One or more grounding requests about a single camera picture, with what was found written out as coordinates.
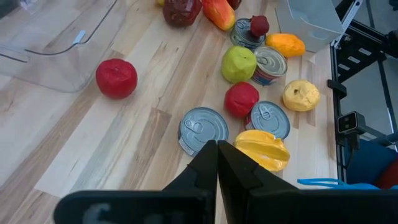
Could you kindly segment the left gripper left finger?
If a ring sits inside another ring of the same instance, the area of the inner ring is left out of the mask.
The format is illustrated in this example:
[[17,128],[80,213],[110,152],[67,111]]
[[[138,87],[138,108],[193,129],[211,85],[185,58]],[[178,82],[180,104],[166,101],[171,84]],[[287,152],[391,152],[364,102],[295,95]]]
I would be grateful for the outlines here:
[[164,190],[175,192],[167,207],[166,223],[214,223],[218,181],[218,146],[208,141]]

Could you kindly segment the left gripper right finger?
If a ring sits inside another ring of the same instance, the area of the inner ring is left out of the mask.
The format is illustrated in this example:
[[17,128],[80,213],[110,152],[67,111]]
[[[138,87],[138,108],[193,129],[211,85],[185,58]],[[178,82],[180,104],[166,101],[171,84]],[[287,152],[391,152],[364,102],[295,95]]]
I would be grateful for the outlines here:
[[228,223],[298,223],[292,184],[218,141],[218,177]]

